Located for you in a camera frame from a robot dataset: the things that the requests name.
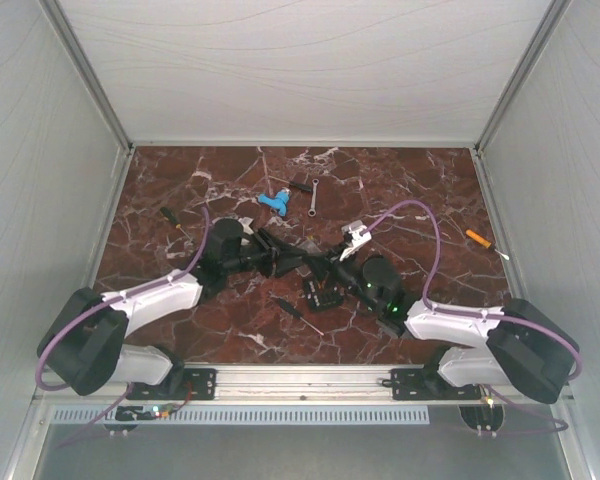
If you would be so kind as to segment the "black fuse box base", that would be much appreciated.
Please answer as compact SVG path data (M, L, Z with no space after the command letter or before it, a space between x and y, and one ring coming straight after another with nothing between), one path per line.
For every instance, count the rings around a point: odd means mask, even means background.
M344 303L344 296L337 287L321 287L314 278L303 280L303 291L307 307L312 313L338 308Z

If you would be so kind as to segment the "clear plastic fuse box cover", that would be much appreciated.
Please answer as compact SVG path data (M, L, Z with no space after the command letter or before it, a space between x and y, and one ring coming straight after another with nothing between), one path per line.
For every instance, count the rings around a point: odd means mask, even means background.
M310 239L306 239L300 247L309 254L316 254L320 252L320 248Z

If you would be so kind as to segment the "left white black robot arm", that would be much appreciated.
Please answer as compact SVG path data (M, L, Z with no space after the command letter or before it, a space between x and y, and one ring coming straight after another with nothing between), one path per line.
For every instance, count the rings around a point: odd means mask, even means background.
M127 338L211 300L234 274L281 277L301 266L306 254L263 228L248 233L236 219L207 220L185 268L127 290L75 291L38 345L36 384L45 391L70 388L87 396L109 382L124 382L173 398L186 383L183 361L165 347L130 345Z

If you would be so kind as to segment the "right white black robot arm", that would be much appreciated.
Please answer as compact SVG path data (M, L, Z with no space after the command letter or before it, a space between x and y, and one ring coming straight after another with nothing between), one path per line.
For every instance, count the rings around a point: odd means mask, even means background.
M553 404L581 371L577 343L526 300L486 309L436 303L407 291L381 255L356 264L340 253L308 254L304 262L327 286L354 296L391 335L442 342L402 383L419 394L451 399L464 388L509 385Z

